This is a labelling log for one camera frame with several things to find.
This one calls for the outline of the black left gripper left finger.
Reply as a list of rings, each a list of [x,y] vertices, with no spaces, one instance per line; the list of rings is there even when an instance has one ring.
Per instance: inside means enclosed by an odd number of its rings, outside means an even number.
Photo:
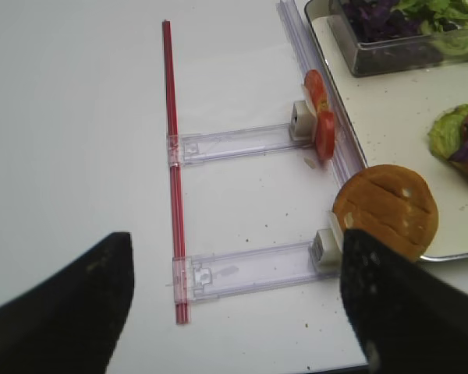
[[[133,302],[133,246],[114,232],[0,306],[0,373],[104,373]]]

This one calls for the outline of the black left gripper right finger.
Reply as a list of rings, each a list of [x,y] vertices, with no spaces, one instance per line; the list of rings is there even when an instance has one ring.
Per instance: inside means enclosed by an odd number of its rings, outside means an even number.
[[[342,246],[340,294],[371,373],[468,373],[468,294],[360,229]]]

